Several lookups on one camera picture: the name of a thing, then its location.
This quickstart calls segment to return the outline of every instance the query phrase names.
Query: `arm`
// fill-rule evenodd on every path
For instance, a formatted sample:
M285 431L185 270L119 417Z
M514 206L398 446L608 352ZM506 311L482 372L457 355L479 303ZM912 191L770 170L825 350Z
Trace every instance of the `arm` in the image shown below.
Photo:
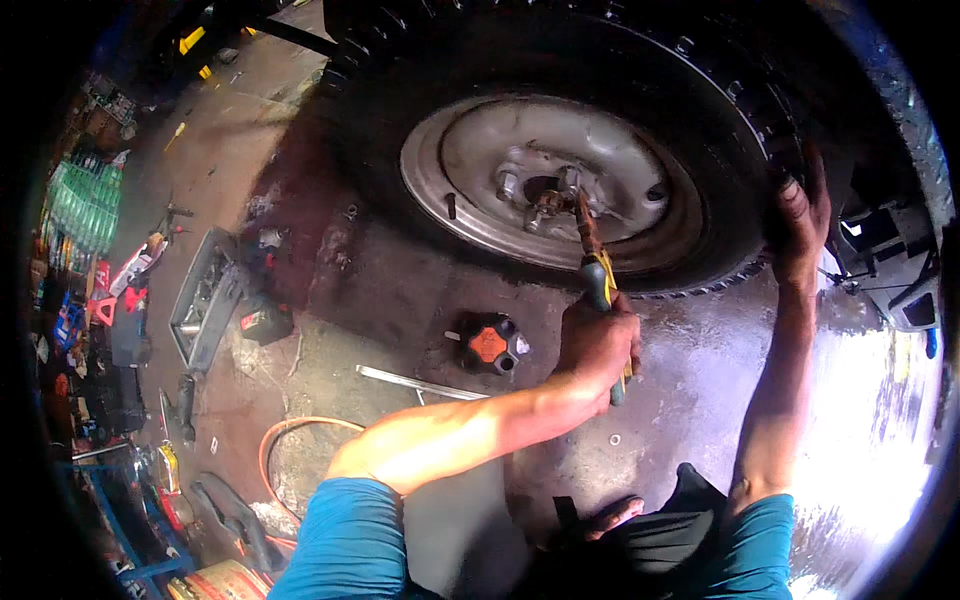
M792 178L778 194L790 238L774 263L780 286L777 320L763 374L747 407L733 466L730 513L789 490L810 397L816 332L816 275L827 240L830 199L824 165L807 147L812 201Z
M366 477L407 494L606 412L610 386L639 349L626 298L616 294L613 308L601 315L578 302L564 312L557 369L537 388L394 413L344 444L326 479Z

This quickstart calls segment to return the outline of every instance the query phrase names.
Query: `stained floor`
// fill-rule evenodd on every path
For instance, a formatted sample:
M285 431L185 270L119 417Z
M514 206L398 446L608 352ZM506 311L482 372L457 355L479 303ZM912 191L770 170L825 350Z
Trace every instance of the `stained floor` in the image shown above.
M323 30L320 3L280 18ZM199 382L196 445L177 448L185 481L200 470L219 473L270 527L289 535L295 527L270 503L257 474L257 447L268 427L301 415L368 425L417 404L412 391L357 374L358 364L485 394L534 385L552 369L560 317L575 297L459 262L380 217L340 178L326 148L326 107L309 93L324 59L268 36L240 50L236 63L219 66L138 135L113 262L156 224L171 189L177 204L197 213L187 226L193 233L178 238L151 282L155 355L142 370L141 388L156 415L157 388L172 395L181 369L166 316L203 232L212 225L249 236L262 228L285 231L274 293L295 309L297 329L261 348L233 324ZM184 134L163 152L180 122ZM636 302L642 380L625 405L493 467L496 486L502 471L517 530L531 542L542 539L556 525L556 495L572 496L582 515L625 493L642 494L655 510L683 461L724 490L775 303L769 273L720 294ZM533 351L512 377L456 365L444 331L462 311L505 312L518 323ZM939 369L925 357L921 336L883 327L867 301L834 290L823 299L814 356L795 491L790 586L797 598L855 590L911 515L929 469L924 454ZM619 444L611 444L613 435ZM302 512L348 437L315 426L280 440L271 471L289 506ZM140 441L158 439L152 419ZM455 493L459 484L444 485L444 493ZM232 546L210 516L197 513L202 562L230 556ZM455 557L447 562L456 568ZM412 561L411 568L416 579L420 567ZM423 573L435 588L452 589L442 574Z

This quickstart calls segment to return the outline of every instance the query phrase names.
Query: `forearm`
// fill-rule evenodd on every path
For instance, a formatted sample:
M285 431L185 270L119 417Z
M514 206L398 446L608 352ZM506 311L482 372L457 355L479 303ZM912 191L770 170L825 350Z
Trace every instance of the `forearm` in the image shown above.
M390 415L345 444L327 472L370 477L401 494L527 445L553 439L592 416L564 377L532 390L445 402Z
M804 430L816 299L807 290L780 288L774 334L756 390L747 407L731 490L738 513L762 497L789 489Z

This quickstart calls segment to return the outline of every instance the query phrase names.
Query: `tire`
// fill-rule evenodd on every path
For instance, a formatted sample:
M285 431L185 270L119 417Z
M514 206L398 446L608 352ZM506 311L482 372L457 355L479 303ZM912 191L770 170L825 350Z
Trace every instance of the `tire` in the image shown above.
M767 74L709 24L663 9L591 14L526 2L385 0L378 8L340 40L321 85L336 98L335 139L348 173L405 228L507 277L577 286L575 265L518 259L452 231L411 193L400 164L411 132L465 98L559 98L649 136L699 196L627 240L640 257L618 257L627 242L607 244L621 289L681 297L762 269L771 171L800 170L798 138ZM679 250L675 238L684 240ZM628 262L642 266L624 269Z

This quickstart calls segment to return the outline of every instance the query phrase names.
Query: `screwdriver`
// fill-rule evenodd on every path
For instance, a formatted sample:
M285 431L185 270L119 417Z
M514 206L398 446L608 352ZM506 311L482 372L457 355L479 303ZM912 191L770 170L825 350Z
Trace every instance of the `screwdriver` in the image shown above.
M616 289L616 281L613 280L613 266L610 262L610 256L603 248L596 221L590 214L588 199L587 192L583 188L577 190L577 203L574 206L574 213L577 216L580 242L584 246L584 259L580 266L580 276L587 285L586 295L590 304L593 305L593 309L605 313L612 310L610 290ZM627 382L633 376L634 371L631 368L630 361L627 361L623 372L620 374L620 380L610 388L611 406L623 404Z

